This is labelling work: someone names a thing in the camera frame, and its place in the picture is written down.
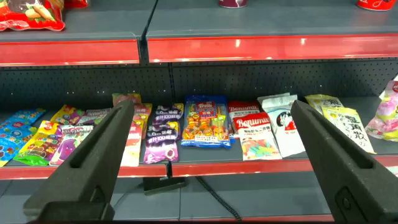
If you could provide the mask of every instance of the red shelf edge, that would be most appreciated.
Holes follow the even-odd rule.
[[[376,156],[385,167],[398,166],[398,155]],[[214,162],[202,164],[173,164],[173,177],[227,174],[259,174],[276,172],[312,171],[308,159],[282,159],[274,161]]]
[[[0,167],[0,180],[46,179],[57,167]],[[118,177],[165,177],[163,164],[138,167],[120,167]]]
[[[398,57],[398,34],[148,38],[149,62]]]
[[[0,42],[0,67],[139,63],[136,39]]]

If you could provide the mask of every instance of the perforated metal panel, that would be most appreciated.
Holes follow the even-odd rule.
[[[227,95],[234,100],[291,92],[305,96],[376,96],[398,72],[398,60],[291,60],[258,64],[173,65],[175,97]]]
[[[0,70],[0,104],[7,108],[112,106],[112,93],[140,93],[143,102],[172,101],[167,67],[78,67]]]

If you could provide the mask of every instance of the gummy candy package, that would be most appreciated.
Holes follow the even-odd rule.
[[[337,97],[328,95],[308,95],[304,96],[308,104],[316,109],[317,112],[323,114],[322,107],[344,107]]]
[[[65,8],[83,8],[88,6],[88,0],[65,0]]]
[[[93,126],[61,126],[62,142],[50,161],[50,165],[59,166],[80,145],[93,130]]]
[[[297,95],[268,98],[262,101],[262,109],[271,119],[272,131],[282,157],[304,152],[305,148],[290,114]]]
[[[167,125],[149,126],[144,163],[152,164],[166,159],[178,161],[177,137],[178,132]]]
[[[265,112],[235,117],[243,150],[243,160],[282,159]]]
[[[37,133],[19,151],[14,160],[32,166],[46,166],[62,142],[59,124],[42,121]]]
[[[98,125],[110,111],[111,108],[86,110],[86,114],[80,118],[76,125]]]
[[[141,95],[139,93],[128,93],[126,95],[120,93],[112,94],[113,106],[116,106],[119,102],[130,99],[133,103],[141,103]]]
[[[368,153],[375,154],[356,110],[342,107],[322,107],[324,117]]]
[[[14,158],[37,131],[28,125],[13,127],[8,122],[0,126],[0,167]]]
[[[120,166],[136,167],[139,165],[143,127],[144,120],[137,119],[131,123]]]
[[[398,142],[398,81],[387,84],[376,115],[365,130],[374,138]]]
[[[64,105],[52,118],[51,122],[63,125],[75,125],[85,114],[84,111]]]
[[[0,31],[50,29],[61,31],[63,0],[0,0]]]
[[[186,96],[181,145],[229,149],[231,141],[227,116],[225,96]]]
[[[234,118],[253,113],[260,113],[260,108],[257,102],[230,101],[228,103],[228,114],[231,118],[235,138],[239,138],[239,134],[235,123],[233,122]]]

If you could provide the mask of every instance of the red can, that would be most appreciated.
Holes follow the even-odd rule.
[[[221,7],[240,8],[246,6],[248,0],[219,0]]]
[[[364,9],[386,11],[392,9],[397,0],[358,0],[357,5]]]

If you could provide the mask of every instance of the yellow snack bag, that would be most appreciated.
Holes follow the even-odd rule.
[[[344,107],[337,97],[316,94],[304,96],[308,104],[316,109],[317,112],[322,114],[322,106],[324,107]]]
[[[322,107],[323,115],[340,131],[366,152],[375,154],[356,110],[342,107]]]

